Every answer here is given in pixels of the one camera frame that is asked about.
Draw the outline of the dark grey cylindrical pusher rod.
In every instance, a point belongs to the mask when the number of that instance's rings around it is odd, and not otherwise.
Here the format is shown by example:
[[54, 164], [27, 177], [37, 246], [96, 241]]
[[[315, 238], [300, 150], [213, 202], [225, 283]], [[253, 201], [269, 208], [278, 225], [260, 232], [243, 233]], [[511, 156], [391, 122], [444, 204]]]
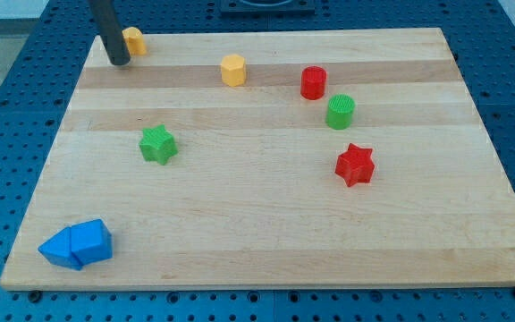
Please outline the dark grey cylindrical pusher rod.
[[114, 9], [113, 0], [89, 0], [89, 9], [97, 25], [109, 62], [123, 66], [130, 62], [131, 54], [122, 34], [122, 27]]

